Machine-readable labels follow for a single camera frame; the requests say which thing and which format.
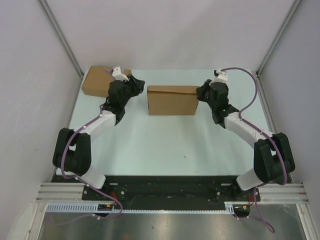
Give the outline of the brown cardboard box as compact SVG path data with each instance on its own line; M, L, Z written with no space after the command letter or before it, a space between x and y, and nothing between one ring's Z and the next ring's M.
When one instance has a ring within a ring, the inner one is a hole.
M105 69L112 71L113 67L91 66L82 84L82 91L85 95L106 98L110 83L114 80L105 72Z

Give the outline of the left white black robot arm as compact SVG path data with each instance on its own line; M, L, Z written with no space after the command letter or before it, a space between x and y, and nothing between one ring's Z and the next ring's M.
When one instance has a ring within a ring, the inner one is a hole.
M100 200L110 196L106 177L92 166L92 143L106 130L115 127L125 115L129 100L143 93L145 81L132 74L112 74L108 96L99 106L99 114L79 128L62 128L57 137L52 163L64 178L77 178L93 187Z

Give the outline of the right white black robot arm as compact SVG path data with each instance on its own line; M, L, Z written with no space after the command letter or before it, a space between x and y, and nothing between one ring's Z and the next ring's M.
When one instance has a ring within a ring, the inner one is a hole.
M264 131L241 117L240 111L229 103L226 83L208 79L196 89L200 102L208 104L215 124L227 129L253 149L253 167L232 182L231 196L242 201L249 190L269 182L285 185L288 173L295 170L288 137L280 133Z

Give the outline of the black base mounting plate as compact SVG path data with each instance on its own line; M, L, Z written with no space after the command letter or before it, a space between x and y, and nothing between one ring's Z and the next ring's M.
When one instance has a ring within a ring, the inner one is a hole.
M235 175L216 176L137 176L108 175L98 193L86 186L84 200L105 200L105 194L124 202L134 197L181 197L201 198L215 202L246 202L256 198L260 192L252 188L240 191L235 187Z

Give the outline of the front aluminium extrusion rail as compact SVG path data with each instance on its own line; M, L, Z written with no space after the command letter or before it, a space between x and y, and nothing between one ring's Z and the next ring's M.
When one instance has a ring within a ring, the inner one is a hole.
M80 203L84 185L82 183L42 183L36 197L37 202ZM269 183L258 188L262 204L308 204L309 200L302 183L278 185Z

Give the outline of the left aluminium frame post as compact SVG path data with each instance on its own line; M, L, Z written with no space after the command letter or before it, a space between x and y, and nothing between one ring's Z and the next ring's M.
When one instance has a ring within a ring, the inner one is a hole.
M71 65L75 69L76 73L80 78L84 76L84 72L82 71L80 64L78 63L70 44L68 43L65 34L63 33L60 24L58 23L53 11L50 8L47 0L36 0L40 9L42 10L45 18L47 19L53 33L55 34L56 38L58 39L63 51L65 52L67 58L69 59Z

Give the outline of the aluminium frame post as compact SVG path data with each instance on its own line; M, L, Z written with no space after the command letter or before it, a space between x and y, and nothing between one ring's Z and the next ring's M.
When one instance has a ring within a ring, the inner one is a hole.
M299 11L299 8L303 2L304 2L303 0L294 0L293 1L287 14L285 15L284 20L282 21L279 29L276 32L275 37L273 38L269 48L267 49L267 52L265 53L264 57L262 58L261 63L259 64L259 66L255 72L258 77L263 73L267 64L271 60L273 54L276 51L276 48L280 44L282 38L284 37L287 29L289 28L291 22L293 21L296 13Z
M84 76L84 72L82 71L80 64L78 63L70 44L68 43L65 34L63 33L60 24L58 23L53 11L50 8L47 0L36 0L40 9L42 10L45 18L47 19L53 33L55 34L56 38L58 39L63 51L65 52L67 58L69 59L71 65L75 69L76 73L80 78Z

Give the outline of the right aluminium frame post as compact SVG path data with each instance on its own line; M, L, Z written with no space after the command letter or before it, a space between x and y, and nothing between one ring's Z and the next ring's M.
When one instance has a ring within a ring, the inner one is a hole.
M264 57L262 58L261 63L259 64L259 66L255 72L258 77L263 73L267 64L271 60L273 54L276 51L276 48L280 44L282 38L284 37L287 29L289 28L291 22L293 21L296 13L299 11L299 8L303 2L304 2L303 0L294 0L293 1L287 14L285 15L284 20L282 21L279 29L276 32L275 37L273 38L269 48L267 49L267 52L265 53Z

